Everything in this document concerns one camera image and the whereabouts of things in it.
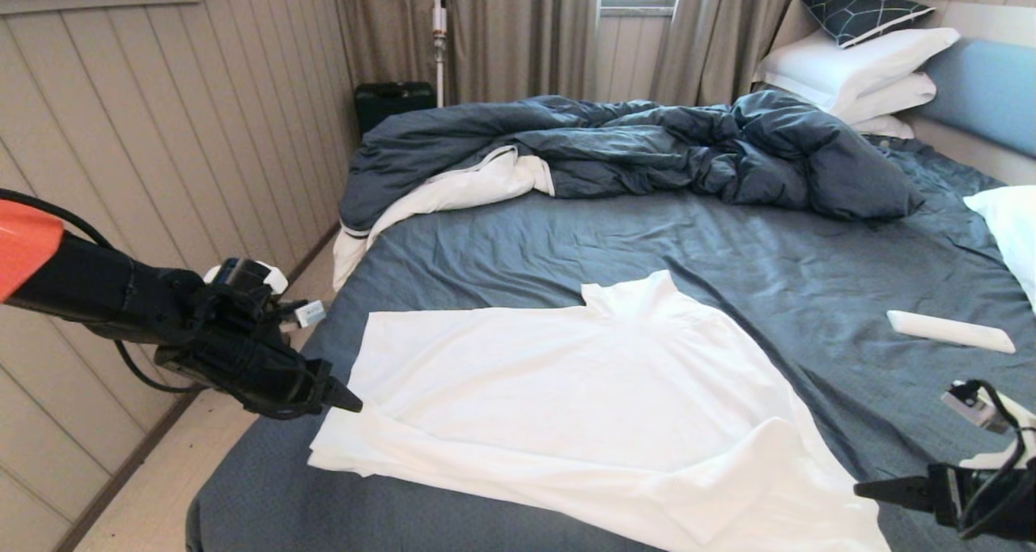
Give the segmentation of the white t-shirt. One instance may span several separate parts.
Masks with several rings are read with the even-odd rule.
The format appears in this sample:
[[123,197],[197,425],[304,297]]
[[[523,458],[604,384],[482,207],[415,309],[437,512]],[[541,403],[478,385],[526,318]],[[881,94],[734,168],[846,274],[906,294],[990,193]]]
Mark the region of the white t-shirt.
[[667,552],[890,552],[807,405],[666,270],[582,304],[374,312],[308,463],[550,509]]

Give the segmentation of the long white remote control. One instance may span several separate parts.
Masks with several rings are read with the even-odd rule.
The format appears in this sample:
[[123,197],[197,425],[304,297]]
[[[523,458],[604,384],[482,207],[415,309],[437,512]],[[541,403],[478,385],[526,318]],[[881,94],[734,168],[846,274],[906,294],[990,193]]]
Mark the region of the long white remote control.
[[909,337],[936,339],[939,342],[995,350],[1009,355],[1017,352],[1010,336],[999,328],[918,315],[903,310],[888,310],[885,316],[894,331]]

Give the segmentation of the blue patterned bed sheet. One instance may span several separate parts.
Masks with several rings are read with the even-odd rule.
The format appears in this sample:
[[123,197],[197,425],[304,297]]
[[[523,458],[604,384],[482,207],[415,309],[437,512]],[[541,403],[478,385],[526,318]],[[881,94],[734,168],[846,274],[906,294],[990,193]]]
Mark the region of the blue patterned bed sheet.
[[[344,380],[369,312],[555,308],[584,283],[668,270],[759,339],[855,478],[923,471],[1002,448],[940,403],[991,382],[1036,412],[1036,316],[963,198],[998,182],[917,140],[877,150],[923,194],[892,223],[843,223],[691,192],[554,199],[539,192],[393,225],[304,346]],[[999,328],[1017,352],[896,332],[903,310]],[[654,552],[544,509],[307,465],[318,417],[260,418],[197,493],[188,552]]]

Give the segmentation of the white pillow without stack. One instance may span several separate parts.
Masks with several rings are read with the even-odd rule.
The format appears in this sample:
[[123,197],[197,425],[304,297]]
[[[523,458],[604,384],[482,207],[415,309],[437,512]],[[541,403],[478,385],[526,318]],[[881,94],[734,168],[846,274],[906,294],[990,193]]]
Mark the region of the white pillow without stack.
[[984,190],[963,202],[987,224],[1036,316],[1036,185]]

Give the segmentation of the black suitcase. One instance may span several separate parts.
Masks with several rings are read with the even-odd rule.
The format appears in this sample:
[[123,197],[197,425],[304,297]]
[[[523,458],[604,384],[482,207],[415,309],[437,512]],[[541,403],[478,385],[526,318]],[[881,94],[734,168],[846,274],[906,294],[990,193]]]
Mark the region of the black suitcase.
[[436,105],[435,91],[427,81],[364,83],[353,91],[353,106],[362,136],[376,128],[385,118],[435,108]]

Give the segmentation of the flat white pillow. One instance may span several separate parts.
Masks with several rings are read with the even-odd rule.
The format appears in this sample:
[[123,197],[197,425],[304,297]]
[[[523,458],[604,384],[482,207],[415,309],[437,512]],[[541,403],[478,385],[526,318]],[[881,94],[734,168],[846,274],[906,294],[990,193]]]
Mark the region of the flat white pillow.
[[906,124],[906,121],[899,120],[892,114],[881,114],[877,117],[858,121],[858,123],[851,124],[851,128],[863,135],[884,136],[884,138],[916,138],[915,130]]

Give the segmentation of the white stick vacuum cleaner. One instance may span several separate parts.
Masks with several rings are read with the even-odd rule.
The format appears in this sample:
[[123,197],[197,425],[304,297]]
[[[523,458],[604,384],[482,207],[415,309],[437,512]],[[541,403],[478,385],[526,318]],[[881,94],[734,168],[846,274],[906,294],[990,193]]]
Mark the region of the white stick vacuum cleaner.
[[432,3],[433,61],[435,64],[436,107],[445,106],[445,43],[448,34],[448,12],[445,0]]

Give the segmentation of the medium white pillow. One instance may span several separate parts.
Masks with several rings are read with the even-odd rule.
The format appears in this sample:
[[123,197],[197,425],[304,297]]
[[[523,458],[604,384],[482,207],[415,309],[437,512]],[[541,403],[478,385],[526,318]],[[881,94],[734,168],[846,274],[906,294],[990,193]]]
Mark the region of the medium white pillow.
[[911,72],[876,91],[839,104],[829,110],[833,117],[854,125],[871,118],[891,116],[936,99],[936,81],[925,72]]

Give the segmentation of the blue duvet with white lining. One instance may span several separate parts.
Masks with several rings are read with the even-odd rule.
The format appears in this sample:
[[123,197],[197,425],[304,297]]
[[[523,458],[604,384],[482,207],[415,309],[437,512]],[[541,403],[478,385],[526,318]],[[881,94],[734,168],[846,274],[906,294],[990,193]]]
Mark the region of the blue duvet with white lining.
[[906,217],[920,190],[863,136],[787,92],[666,106],[562,96],[393,114],[359,139],[339,205],[334,290],[393,225],[540,192],[593,199],[688,190],[839,220]]

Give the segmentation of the wide beige curtain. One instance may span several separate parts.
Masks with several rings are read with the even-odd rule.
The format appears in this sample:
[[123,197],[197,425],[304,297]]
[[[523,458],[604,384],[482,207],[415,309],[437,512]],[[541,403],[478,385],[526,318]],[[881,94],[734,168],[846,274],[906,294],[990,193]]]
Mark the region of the wide beige curtain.
[[[601,0],[445,0],[445,101],[592,100],[600,6]],[[353,83],[433,83],[432,10],[433,0],[339,0]]]

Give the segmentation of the blue padded headboard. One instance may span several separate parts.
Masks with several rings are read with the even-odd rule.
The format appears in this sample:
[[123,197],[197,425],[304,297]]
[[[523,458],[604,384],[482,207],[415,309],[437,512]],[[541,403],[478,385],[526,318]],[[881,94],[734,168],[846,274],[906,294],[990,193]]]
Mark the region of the blue padded headboard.
[[926,62],[921,117],[1036,159],[1036,48],[963,38]]

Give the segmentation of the large white pillow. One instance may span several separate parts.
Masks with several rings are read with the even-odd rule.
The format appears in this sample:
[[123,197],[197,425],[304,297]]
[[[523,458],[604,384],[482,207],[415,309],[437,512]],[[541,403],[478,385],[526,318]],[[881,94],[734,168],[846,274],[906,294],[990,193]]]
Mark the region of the large white pillow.
[[840,49],[817,31],[772,51],[754,80],[792,92],[828,113],[839,101],[876,91],[922,66],[961,39],[953,28],[906,29]]

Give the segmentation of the dark geometric patterned cushion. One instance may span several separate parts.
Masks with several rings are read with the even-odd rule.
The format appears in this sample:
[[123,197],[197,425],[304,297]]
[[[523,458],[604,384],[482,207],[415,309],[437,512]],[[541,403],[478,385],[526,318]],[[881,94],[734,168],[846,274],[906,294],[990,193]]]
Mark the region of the dark geometric patterned cushion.
[[915,26],[936,7],[914,0],[800,0],[840,49]]

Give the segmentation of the narrow beige curtain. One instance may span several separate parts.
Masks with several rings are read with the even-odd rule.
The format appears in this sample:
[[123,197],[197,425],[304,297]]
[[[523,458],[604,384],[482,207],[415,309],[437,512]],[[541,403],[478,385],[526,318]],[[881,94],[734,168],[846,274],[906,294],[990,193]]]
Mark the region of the narrow beige curtain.
[[747,94],[792,2],[677,0],[648,97],[669,105],[711,105]]

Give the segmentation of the beige upholstered bed frame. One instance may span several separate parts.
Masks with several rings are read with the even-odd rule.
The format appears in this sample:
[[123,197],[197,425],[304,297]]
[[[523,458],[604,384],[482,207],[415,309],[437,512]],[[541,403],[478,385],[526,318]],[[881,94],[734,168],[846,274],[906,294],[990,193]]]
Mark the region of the beige upholstered bed frame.
[[950,159],[958,161],[1007,185],[1036,185],[1036,158],[996,145],[951,125],[937,123],[918,114],[906,114],[906,124],[916,138]]

